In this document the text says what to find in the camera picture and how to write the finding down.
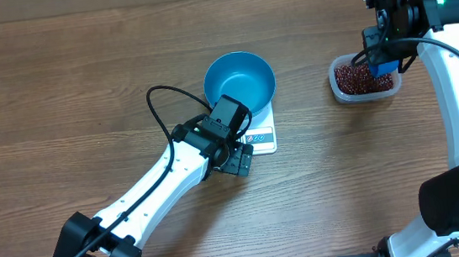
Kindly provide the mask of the blue plastic measuring scoop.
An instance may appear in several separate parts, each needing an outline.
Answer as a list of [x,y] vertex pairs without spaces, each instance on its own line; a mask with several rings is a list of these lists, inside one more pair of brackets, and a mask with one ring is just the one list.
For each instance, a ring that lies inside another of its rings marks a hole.
[[398,69],[399,61],[398,60],[393,60],[389,61],[388,63],[382,63],[380,65],[369,65],[369,70],[375,78],[385,76],[389,73],[392,73],[393,71]]

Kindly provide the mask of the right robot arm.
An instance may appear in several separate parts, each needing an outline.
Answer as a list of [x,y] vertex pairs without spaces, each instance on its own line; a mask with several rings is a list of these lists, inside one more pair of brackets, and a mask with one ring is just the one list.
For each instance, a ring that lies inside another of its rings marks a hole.
[[374,257],[449,257],[459,244],[459,0],[365,0],[377,25],[363,31],[352,63],[373,74],[405,72],[422,61],[445,125],[449,170],[423,182],[419,215],[383,239]]

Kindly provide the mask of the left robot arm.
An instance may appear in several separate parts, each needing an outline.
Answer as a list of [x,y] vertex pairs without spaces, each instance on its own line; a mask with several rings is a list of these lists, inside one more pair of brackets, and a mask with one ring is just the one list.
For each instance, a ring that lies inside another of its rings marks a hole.
[[239,141],[245,129],[205,115],[178,125],[161,158],[118,201],[92,218],[67,219],[53,257],[142,257],[158,223],[211,171],[247,176],[253,149]]

